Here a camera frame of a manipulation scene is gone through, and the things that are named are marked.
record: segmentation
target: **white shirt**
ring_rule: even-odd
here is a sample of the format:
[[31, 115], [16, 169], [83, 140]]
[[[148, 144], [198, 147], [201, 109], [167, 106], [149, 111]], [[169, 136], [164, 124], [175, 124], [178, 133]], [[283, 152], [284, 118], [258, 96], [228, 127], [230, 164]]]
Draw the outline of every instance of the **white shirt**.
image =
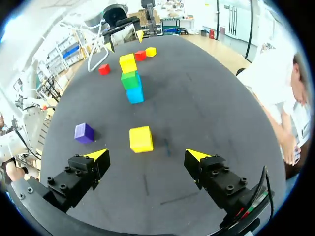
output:
[[281, 112], [291, 114], [296, 102], [291, 74], [294, 54], [271, 49], [255, 58], [237, 78], [248, 87], [261, 104], [281, 124]]

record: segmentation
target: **wooden floor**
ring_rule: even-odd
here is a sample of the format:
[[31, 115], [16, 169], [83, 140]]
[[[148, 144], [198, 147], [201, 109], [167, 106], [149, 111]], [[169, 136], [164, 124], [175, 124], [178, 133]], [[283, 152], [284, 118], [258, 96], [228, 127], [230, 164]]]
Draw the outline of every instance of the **wooden floor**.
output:
[[236, 74], [236, 71], [240, 68], [247, 68], [250, 64], [250, 62], [233, 49], [209, 37], [203, 37], [199, 34], [182, 35], [181, 37], [212, 55], [233, 74]]

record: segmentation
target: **blue box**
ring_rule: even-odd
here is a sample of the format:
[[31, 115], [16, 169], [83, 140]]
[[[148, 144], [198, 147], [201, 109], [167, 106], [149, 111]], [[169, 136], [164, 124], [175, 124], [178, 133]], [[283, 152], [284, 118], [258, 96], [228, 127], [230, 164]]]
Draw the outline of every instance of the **blue box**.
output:
[[136, 75], [138, 78], [139, 86], [131, 89], [127, 89], [126, 94], [129, 102], [131, 104], [136, 104], [140, 102], [144, 102], [143, 91], [142, 91], [142, 83], [138, 71], [136, 71]]
[[83, 144], [93, 142], [94, 130], [86, 123], [79, 124], [75, 127], [74, 138]]

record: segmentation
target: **hand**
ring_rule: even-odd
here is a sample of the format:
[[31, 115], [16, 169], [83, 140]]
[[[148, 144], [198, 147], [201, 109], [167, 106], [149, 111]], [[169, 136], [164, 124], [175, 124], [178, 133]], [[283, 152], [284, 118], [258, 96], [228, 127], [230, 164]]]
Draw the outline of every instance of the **hand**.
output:
[[291, 133], [286, 133], [282, 143], [280, 144], [283, 151], [284, 161], [288, 165], [295, 165], [295, 154], [300, 153], [300, 148], [297, 147], [295, 136]]

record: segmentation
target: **table surface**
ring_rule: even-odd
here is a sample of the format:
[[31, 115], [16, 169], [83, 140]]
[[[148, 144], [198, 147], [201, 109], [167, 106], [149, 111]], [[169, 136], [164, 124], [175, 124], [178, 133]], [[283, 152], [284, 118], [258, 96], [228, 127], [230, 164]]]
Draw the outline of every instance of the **table surface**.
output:
[[[119, 57], [147, 47], [157, 55], [138, 61], [145, 102], [131, 105], [121, 83]], [[219, 229], [225, 211], [199, 191], [184, 167], [185, 149], [219, 154], [254, 187], [267, 165], [275, 207], [285, 193], [284, 164], [270, 123], [248, 90], [211, 55], [179, 36], [130, 42], [104, 63], [110, 74], [79, 68], [63, 94], [46, 136], [41, 182], [75, 154], [110, 151], [111, 167], [68, 214], [91, 225], [137, 234], [203, 236]], [[91, 65], [103, 57], [93, 56]], [[95, 141], [74, 140], [86, 122]], [[133, 153], [129, 129], [148, 125], [154, 151]], [[262, 222], [270, 214], [267, 207]]]

